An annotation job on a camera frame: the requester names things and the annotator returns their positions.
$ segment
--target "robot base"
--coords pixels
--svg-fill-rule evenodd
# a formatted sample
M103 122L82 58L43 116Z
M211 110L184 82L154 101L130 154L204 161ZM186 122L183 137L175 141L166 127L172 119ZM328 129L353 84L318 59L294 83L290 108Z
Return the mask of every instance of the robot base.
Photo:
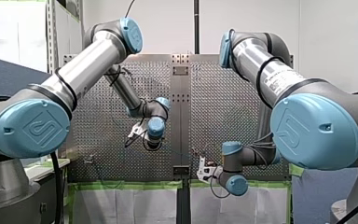
M19 160L0 161L0 223L39 224L40 186L29 183Z

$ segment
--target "perforated metal panel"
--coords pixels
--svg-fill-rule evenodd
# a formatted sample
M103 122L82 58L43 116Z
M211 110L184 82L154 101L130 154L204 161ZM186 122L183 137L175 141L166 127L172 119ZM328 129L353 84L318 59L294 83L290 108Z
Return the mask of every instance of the perforated metal panel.
M250 83L231 69L218 65L217 55L191 55L190 147L205 150L207 159L221 162L221 145L226 141L249 144L256 139L259 98ZM192 158L196 176L199 158ZM285 180L289 178L286 161L266 170L245 167L249 179Z
M132 72L127 77L138 95L146 100L169 97L170 55L136 56L122 64ZM163 147L146 151L142 138L130 147L124 142L131 127L140 119L130 119L126 107L102 78L79 103L72 122L76 160L71 164L72 182L103 180L172 180L171 123L168 121ZM94 164L86 164L90 156Z
M126 115L125 106L104 78L86 94L74 114L67 144L69 153L76 153L69 181L172 180L172 166L187 163L183 158L189 155L189 148L198 152L205 149L208 159L220 161L223 142L255 140L259 99L251 84L220 68L217 55L190 55L189 59L182 66L189 66L190 72L181 76L172 75L177 62L171 55L138 55L122 64L133 73L127 78L140 97L151 100L163 96L172 101L160 151L146 151L142 141L124 148L132 125L139 120ZM94 163L85 163L91 155ZM196 177L199 158L191 155L190 159ZM247 178L256 180L284 180L288 171L286 161L265 171L244 168Z

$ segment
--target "robotic arm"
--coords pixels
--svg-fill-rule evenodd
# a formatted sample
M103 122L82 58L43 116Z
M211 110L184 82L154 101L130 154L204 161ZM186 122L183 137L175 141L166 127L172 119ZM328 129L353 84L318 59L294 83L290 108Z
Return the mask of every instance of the robotic arm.
M282 155L308 169L358 167L358 93L301 76L290 67L284 42L272 34L227 32L220 65L255 85L264 105L272 109L269 126L276 147L250 150L239 142L224 143L223 171L216 176L228 192L246 192L242 166L264 164L261 158L273 164Z
M132 117L151 118L144 138L157 147L165 130L169 101L142 102L114 64L139 53L141 31L134 20L123 18L91 28L86 48L40 85L30 85L9 99L0 98L0 156L35 158L48 155L65 140L77 101L107 72L107 77Z

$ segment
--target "light blue joint cap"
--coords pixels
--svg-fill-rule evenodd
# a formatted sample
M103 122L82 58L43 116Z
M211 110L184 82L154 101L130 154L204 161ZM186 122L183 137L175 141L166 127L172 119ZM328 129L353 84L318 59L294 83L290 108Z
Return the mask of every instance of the light blue joint cap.
M135 20L130 18L121 18L121 33L123 34L124 40L127 43L131 53L136 54L141 52L144 46L141 29Z
M160 117L153 117L147 123L147 134L152 139L160 139L164 135L165 122Z
M224 156L234 154L242 149L241 142L225 142L222 145L222 152Z
M49 100L21 101L0 114L0 152L11 158L48 155L65 141L70 121Z
M228 179L226 190L234 196L242 196L248 191L248 181L243 175L234 175Z
M272 110L270 127L282 156L309 169L338 170L358 158L358 126L340 105L325 97L300 93Z
M275 150L275 157L271 164L278 164L281 161L281 153L279 153L278 149Z
M170 100L168 100L167 98L158 97L156 100L159 101L162 105L165 105L165 107L167 107L168 109L171 109Z
M219 64L222 68L230 68L229 55L230 55L229 32L226 32L223 35L222 41L220 43Z

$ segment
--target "white cloth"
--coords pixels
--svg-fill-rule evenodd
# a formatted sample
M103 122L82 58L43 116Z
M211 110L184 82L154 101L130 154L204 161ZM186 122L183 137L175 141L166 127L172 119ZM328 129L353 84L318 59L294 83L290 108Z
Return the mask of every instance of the white cloth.
M220 187L217 195L227 194ZM250 187L241 197L217 199L210 188L191 189L192 224L288 224L289 190Z

